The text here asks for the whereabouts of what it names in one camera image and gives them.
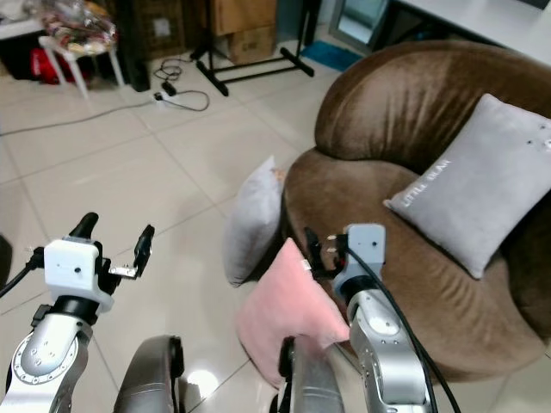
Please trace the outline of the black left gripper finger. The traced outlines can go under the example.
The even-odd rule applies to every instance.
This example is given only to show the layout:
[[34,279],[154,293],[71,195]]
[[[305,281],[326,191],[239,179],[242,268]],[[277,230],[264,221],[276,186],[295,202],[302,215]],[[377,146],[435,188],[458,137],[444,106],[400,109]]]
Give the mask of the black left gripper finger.
[[146,225],[140,233],[138,241],[134,247],[133,267],[135,270],[145,270],[146,264],[152,255],[152,240],[155,235],[153,225]]
[[99,220],[98,213],[86,213],[79,223],[68,232],[67,239],[75,243],[94,243],[93,231]]

